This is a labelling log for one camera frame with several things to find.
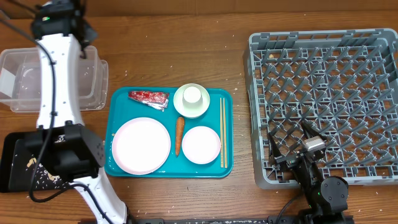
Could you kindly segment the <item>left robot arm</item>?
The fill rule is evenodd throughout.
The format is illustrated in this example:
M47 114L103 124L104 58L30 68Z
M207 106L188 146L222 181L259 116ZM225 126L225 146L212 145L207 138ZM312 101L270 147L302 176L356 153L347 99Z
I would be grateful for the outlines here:
M96 32L84 20L80 1L50 1L31 24L41 66L37 130L26 134L25 148L65 183L61 193L80 193L97 223L134 223L104 170L103 140L85 127L80 113L78 67Z

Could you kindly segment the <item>red snack wrapper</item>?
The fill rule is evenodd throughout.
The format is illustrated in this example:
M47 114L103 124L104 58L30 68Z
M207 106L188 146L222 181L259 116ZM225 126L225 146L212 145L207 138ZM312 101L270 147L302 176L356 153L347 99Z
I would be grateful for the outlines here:
M169 93L161 91L130 91L128 97L161 111L166 109L169 103Z

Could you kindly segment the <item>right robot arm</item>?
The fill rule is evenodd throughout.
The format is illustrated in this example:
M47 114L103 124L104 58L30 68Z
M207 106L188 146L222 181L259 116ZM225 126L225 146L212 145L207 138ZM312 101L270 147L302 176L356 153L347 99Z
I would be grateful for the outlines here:
M279 212L276 223L353 223L353 217L344 215L348 209L348 187L345 179L339 176L324 178L317 166L326 152L327 138L313 129L308 123L301 123L305 140L302 148L293 154L283 155L274 137L268 133L270 145L269 160L281 171L289 171L300 184L302 192L292 198ZM284 212L300 196L305 196L308 208L299 211L294 217Z

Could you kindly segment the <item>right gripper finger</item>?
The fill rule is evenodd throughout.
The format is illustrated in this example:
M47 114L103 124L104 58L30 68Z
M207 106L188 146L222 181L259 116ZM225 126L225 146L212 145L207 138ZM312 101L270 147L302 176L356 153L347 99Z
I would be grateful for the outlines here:
M315 130L310 123L306 121L301 122L302 131L304 133L305 139L320 139L323 142L326 142L326 137L321 135L317 130Z
M269 161L272 165L279 165L280 160L283 158L276 142L274 141L274 137L271 133L268 133L268 140L270 146L269 152Z

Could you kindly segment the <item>white cup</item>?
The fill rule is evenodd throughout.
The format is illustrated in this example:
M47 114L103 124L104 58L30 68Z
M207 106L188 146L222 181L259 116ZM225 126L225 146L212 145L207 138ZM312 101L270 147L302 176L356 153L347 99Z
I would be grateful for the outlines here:
M184 90L183 99L188 104L197 104L201 101L201 91L195 86L190 86Z

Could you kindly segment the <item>large pink plate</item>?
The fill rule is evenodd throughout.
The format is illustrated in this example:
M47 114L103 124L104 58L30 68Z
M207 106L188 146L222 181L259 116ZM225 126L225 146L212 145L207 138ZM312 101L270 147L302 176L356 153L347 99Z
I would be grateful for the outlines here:
M165 126L145 117L123 124L116 131L111 146L116 164L132 175L156 171L167 160L170 149L170 134Z

